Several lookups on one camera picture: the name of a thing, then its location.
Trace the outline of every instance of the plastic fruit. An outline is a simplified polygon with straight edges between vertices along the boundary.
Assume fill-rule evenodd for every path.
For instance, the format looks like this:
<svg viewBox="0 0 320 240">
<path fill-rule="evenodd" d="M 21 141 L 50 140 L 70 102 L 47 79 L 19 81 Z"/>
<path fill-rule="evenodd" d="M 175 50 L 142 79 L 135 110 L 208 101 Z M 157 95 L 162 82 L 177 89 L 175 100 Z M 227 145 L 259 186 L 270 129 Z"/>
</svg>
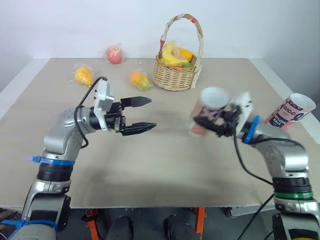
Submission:
<svg viewBox="0 0 320 240">
<path fill-rule="evenodd" d="M 193 53 L 187 49 L 184 49 L 182 47 L 179 47 L 179 52 L 180 54 L 188 60 L 188 62 L 190 62 L 190 60 L 192 59 Z"/>
<path fill-rule="evenodd" d="M 193 64 L 191 62 L 187 62 L 183 64 L 183 68 L 191 68 Z"/>
<path fill-rule="evenodd" d="M 119 47 L 109 47 L 106 51 L 106 57 L 110 63 L 119 64 L 123 59 L 123 53 Z"/>
<path fill-rule="evenodd" d="M 130 82 L 134 87 L 140 89 L 141 91 L 144 91 L 151 86 L 148 77 L 138 71 L 133 71 L 130 74 Z"/>
<path fill-rule="evenodd" d="M 173 55 L 175 44 L 173 42 L 168 42 L 162 51 L 162 57 L 165 63 L 169 66 L 176 67 L 179 64 L 187 63 L 186 59 L 179 59 Z"/>
<path fill-rule="evenodd" d="M 88 86 L 94 83 L 91 70 L 86 66 L 79 67 L 77 70 L 75 70 L 74 78 L 78 82 Z"/>
</svg>

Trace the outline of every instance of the white paper cup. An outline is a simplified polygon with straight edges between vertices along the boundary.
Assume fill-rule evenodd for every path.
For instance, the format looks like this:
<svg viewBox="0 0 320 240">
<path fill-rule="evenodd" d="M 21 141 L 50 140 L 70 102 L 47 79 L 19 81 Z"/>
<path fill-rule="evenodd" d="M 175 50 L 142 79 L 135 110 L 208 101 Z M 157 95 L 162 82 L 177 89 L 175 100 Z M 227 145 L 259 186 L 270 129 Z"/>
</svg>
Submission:
<svg viewBox="0 0 320 240">
<path fill-rule="evenodd" d="M 308 113 L 316 108 L 315 102 L 300 93 L 292 93 L 271 115 L 264 121 L 272 127 L 288 130 Z"/>
<path fill-rule="evenodd" d="M 190 115 L 190 134 L 192 136 L 202 136 L 208 131 L 206 128 L 196 124 L 193 119 L 195 116 L 205 117 L 209 121 L 215 121 L 220 117 L 222 111 L 229 102 L 230 96 L 223 88 L 204 88 Z"/>
</svg>

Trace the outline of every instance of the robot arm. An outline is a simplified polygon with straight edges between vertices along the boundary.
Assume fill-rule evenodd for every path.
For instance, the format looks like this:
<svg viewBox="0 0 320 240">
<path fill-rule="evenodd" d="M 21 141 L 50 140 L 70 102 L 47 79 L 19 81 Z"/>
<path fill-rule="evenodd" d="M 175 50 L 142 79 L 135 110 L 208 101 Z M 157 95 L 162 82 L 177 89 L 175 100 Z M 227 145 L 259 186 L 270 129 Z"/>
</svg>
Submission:
<svg viewBox="0 0 320 240">
<path fill-rule="evenodd" d="M 113 102 L 114 93 L 107 79 L 100 77 L 95 83 L 98 83 L 98 87 L 94 107 L 82 106 L 93 89 L 92 85 L 79 106 L 69 108 L 59 115 L 54 127 L 44 137 L 42 156 L 32 158 L 34 162 L 40 163 L 39 171 L 25 199 L 21 221 L 2 221 L 3 224 L 16 225 L 18 229 L 10 239 L 56 239 L 56 231 L 67 226 L 71 198 L 66 193 L 70 189 L 73 165 L 83 148 L 82 143 L 88 141 L 86 134 L 96 130 L 114 130 L 129 136 L 141 134 L 156 126 L 149 122 L 126 126 L 126 118 L 123 116 L 125 108 L 143 106 L 150 103 L 151 99 L 129 97 Z"/>
<path fill-rule="evenodd" d="M 250 103 L 249 99 L 232 103 L 231 110 L 222 114 L 224 122 L 220 125 L 200 116 L 194 120 L 219 137 L 240 138 L 263 155 L 272 177 L 275 208 L 279 211 L 272 217 L 276 240 L 319 239 L 320 209 L 313 198 L 304 147 L 290 140 L 285 131 L 258 123 L 258 118 L 247 121 Z"/>
</svg>

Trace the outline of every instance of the black shoe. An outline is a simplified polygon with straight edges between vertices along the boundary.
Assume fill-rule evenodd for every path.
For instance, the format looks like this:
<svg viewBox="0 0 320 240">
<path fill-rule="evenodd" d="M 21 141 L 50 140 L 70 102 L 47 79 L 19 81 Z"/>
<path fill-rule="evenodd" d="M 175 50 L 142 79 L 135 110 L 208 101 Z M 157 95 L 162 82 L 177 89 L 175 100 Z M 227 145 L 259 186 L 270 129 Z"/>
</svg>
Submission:
<svg viewBox="0 0 320 240">
<path fill-rule="evenodd" d="M 194 228 L 176 215 L 163 221 L 163 230 L 166 240 L 200 240 Z"/>
<path fill-rule="evenodd" d="M 106 234 L 105 240 L 133 240 L 134 225 L 128 216 L 117 218 Z"/>
<path fill-rule="evenodd" d="M 172 233 L 173 233 L 172 220 L 173 218 L 176 218 L 176 217 L 177 216 L 173 214 L 163 221 L 163 230 L 164 230 L 164 236 L 166 240 L 171 240 L 172 238 Z"/>
</svg>

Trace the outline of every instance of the orange stand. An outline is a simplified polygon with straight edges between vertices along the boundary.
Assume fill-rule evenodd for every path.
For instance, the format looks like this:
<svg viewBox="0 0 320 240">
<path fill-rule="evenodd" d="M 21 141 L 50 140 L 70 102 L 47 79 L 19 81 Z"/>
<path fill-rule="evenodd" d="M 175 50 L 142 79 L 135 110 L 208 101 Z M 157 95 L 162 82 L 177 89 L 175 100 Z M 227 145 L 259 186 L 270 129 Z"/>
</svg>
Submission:
<svg viewBox="0 0 320 240">
<path fill-rule="evenodd" d="M 97 223 L 96 219 L 98 217 L 98 211 L 97 209 L 87 209 L 85 211 L 85 216 L 88 220 L 86 223 L 86 227 L 90 229 L 90 234 L 91 234 L 91 239 L 92 240 L 101 240 L 98 234 L 98 228 L 97 228 Z"/>
<path fill-rule="evenodd" d="M 205 212 L 205 207 L 194 207 L 193 210 L 196 214 L 195 221 L 195 232 L 200 235 L 200 239 L 202 240 L 204 226 L 205 226 L 205 218 L 207 214 Z"/>
</svg>

